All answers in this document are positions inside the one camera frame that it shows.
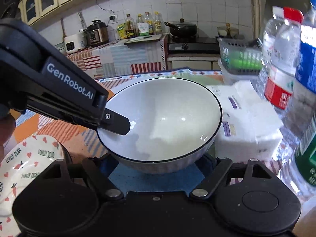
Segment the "person's left hand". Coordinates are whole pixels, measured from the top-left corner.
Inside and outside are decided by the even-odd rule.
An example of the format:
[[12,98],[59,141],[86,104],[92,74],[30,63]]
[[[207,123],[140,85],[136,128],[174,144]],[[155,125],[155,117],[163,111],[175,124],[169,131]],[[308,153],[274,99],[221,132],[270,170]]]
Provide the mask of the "person's left hand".
[[0,124],[0,159],[4,158],[4,144],[10,139],[16,128],[16,121],[12,114],[1,119]]

